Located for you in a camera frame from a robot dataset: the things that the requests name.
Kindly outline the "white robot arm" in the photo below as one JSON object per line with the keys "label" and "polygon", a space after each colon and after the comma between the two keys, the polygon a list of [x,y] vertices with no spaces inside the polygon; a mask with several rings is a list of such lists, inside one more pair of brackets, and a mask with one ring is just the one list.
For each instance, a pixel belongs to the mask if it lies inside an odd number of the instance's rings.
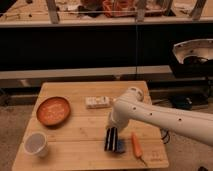
{"label": "white robot arm", "polygon": [[108,127],[125,129],[130,120],[145,122],[213,147],[213,114],[160,107],[143,102],[143,91],[129,87],[117,97]]}

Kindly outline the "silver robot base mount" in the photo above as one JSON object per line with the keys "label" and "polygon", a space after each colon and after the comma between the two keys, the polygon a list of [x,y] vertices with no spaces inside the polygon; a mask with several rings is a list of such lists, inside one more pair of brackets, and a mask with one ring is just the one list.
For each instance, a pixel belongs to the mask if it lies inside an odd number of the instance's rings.
{"label": "silver robot base mount", "polygon": [[213,59],[213,38],[193,39],[173,45],[172,52],[179,64],[183,64],[188,57],[201,57],[206,60]]}

